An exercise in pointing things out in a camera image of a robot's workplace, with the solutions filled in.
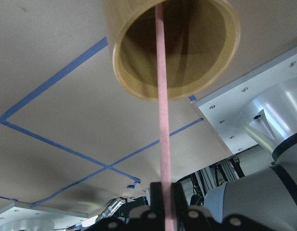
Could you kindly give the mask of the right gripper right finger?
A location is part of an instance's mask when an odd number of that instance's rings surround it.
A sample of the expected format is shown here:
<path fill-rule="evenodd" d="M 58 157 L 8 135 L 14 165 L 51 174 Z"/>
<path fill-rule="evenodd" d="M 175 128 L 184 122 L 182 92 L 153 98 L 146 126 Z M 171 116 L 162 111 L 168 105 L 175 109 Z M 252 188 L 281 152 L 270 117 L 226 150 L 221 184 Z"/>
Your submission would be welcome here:
<path fill-rule="evenodd" d="M 189 206 L 183 187 L 180 183 L 172 183 L 172 208 L 174 210 L 175 224 L 178 231 L 210 231 L 211 226 L 207 220 L 210 214 L 202 206 Z"/>

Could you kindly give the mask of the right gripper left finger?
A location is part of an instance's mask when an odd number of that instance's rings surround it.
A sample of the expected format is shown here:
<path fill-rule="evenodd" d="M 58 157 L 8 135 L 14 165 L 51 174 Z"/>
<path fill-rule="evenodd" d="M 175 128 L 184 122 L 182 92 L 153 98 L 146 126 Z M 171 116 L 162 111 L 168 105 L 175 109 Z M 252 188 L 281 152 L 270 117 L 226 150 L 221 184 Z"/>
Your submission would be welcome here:
<path fill-rule="evenodd" d="M 164 203 L 160 182 L 150 184 L 150 205 L 133 208 L 129 213 L 130 231 L 164 231 Z"/>

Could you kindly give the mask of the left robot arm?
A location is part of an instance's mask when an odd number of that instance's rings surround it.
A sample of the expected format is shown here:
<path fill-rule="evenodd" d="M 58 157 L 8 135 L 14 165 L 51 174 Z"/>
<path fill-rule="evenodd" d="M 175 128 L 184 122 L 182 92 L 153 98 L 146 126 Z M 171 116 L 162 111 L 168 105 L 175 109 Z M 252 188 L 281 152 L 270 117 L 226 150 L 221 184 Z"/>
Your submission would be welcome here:
<path fill-rule="evenodd" d="M 55 223 L 47 219 L 23 219 L 0 226 L 0 231 L 53 231 Z"/>

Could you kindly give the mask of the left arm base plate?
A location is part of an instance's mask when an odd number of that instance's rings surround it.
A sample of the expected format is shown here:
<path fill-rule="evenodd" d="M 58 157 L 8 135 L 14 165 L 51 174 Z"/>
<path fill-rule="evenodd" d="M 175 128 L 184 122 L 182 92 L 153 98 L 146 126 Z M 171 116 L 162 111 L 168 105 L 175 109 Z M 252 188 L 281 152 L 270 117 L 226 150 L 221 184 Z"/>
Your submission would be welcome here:
<path fill-rule="evenodd" d="M 88 218 L 87 213 L 69 212 L 42 205 L 32 207 L 25 202 L 12 202 L 0 209 L 0 226 L 23 219 L 47 219 L 55 223 L 54 231 L 60 231 L 78 225 Z"/>

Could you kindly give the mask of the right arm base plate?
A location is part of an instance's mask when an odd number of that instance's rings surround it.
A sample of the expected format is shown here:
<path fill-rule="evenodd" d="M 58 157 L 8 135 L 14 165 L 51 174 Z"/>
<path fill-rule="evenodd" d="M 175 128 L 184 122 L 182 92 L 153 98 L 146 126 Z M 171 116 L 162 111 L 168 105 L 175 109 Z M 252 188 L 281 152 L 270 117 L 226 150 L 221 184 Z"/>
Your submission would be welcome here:
<path fill-rule="evenodd" d="M 297 134 L 297 46 L 196 101 L 229 150 L 269 152 Z"/>

